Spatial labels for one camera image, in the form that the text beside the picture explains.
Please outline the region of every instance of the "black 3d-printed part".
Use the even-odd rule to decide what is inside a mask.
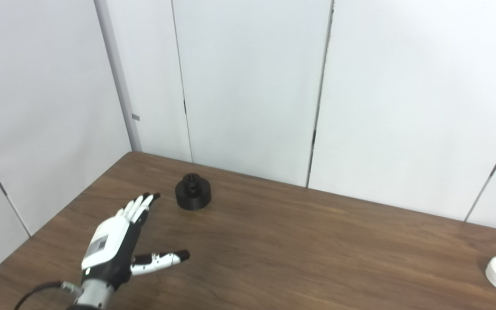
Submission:
[[[175,186],[177,204],[185,210],[200,210],[212,200],[210,183],[195,173],[186,174]]]

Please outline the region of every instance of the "black fingertip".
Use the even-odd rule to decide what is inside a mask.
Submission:
[[[155,200],[157,200],[158,198],[160,198],[160,193],[159,192],[155,192],[154,194],[152,194],[152,201],[148,204],[148,206],[152,206],[153,202]]]
[[[177,255],[177,257],[179,257],[181,261],[186,261],[187,259],[191,258],[191,253],[189,253],[188,250],[177,251],[174,252],[174,254]]]

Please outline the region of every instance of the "wooden table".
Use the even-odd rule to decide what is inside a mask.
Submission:
[[[212,184],[203,210],[175,202],[189,172]],[[162,198],[136,252],[191,259],[132,278],[111,309],[496,309],[496,229],[136,152],[0,265],[0,309],[40,282],[78,282],[97,225],[143,192]]]

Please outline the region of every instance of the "door hinge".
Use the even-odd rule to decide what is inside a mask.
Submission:
[[[6,194],[6,190],[5,190],[4,186],[3,186],[3,184],[1,184],[1,181],[0,181],[0,189],[1,189],[1,191],[3,192],[3,194],[4,194],[5,196],[7,196],[7,194]]]

